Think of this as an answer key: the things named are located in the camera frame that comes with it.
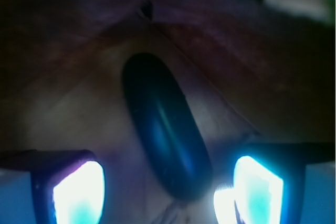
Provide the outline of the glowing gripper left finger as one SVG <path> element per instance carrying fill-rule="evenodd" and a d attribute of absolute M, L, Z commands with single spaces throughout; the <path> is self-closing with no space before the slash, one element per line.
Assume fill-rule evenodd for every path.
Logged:
<path fill-rule="evenodd" d="M 1 152 L 1 223 L 99 223 L 105 188 L 89 150 Z"/>

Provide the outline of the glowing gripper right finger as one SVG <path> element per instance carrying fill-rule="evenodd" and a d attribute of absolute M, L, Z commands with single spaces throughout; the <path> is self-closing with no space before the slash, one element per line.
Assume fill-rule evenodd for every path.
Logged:
<path fill-rule="evenodd" d="M 247 145 L 213 202 L 218 223 L 335 223 L 335 145 Z"/>

